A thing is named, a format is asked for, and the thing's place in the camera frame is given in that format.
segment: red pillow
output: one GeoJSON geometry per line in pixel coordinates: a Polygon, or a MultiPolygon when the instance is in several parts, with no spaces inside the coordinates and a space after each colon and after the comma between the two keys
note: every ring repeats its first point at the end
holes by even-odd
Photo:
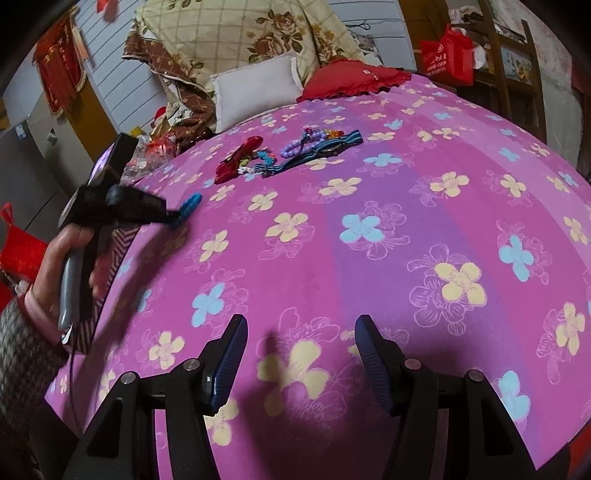
{"type": "Polygon", "coordinates": [[[389,67],[374,67],[359,60],[337,59],[314,72],[297,102],[340,96],[400,86],[410,80],[410,73],[389,67]]]}

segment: white pillow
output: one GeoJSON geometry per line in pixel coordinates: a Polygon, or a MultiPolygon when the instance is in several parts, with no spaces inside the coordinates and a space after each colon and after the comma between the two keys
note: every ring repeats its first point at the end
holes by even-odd
{"type": "Polygon", "coordinates": [[[292,105],[303,87],[291,50],[272,59],[212,75],[216,92],[216,133],[268,110],[292,105]]]}

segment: hand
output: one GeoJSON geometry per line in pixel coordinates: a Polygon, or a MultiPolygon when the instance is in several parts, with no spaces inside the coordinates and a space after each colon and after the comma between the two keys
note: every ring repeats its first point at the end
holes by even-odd
{"type": "MultiPolygon", "coordinates": [[[[32,294],[49,318],[57,323],[60,315],[60,288],[64,262],[69,251],[84,248],[92,240],[94,232],[78,225],[67,225],[47,247],[39,274],[31,287],[32,294]]],[[[93,297],[101,299],[107,293],[107,281],[111,267],[111,252],[97,258],[95,269],[89,278],[93,297]]]]}

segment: wire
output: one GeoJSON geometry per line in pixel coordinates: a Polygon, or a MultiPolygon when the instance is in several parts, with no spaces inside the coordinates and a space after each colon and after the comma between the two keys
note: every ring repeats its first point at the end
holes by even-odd
{"type": "Polygon", "coordinates": [[[80,434],[80,438],[82,438],[82,434],[84,433],[82,426],[80,424],[80,420],[78,418],[78,414],[76,413],[76,408],[74,406],[74,355],[76,354],[76,328],[72,325],[72,331],[70,337],[72,338],[72,354],[70,355],[70,408],[72,410],[72,416],[74,417],[74,424],[78,429],[78,433],[80,434]]]}

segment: red plastic bag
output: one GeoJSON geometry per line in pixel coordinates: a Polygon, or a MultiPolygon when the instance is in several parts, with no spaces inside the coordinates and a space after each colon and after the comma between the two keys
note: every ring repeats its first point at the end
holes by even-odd
{"type": "Polygon", "coordinates": [[[472,39],[448,25],[440,41],[421,40],[423,71],[436,82],[455,87],[474,83],[472,39]]]}
{"type": "Polygon", "coordinates": [[[8,233],[4,248],[0,251],[0,268],[13,277],[33,283],[39,273],[47,244],[14,225],[10,203],[2,209],[2,218],[8,233]]]}

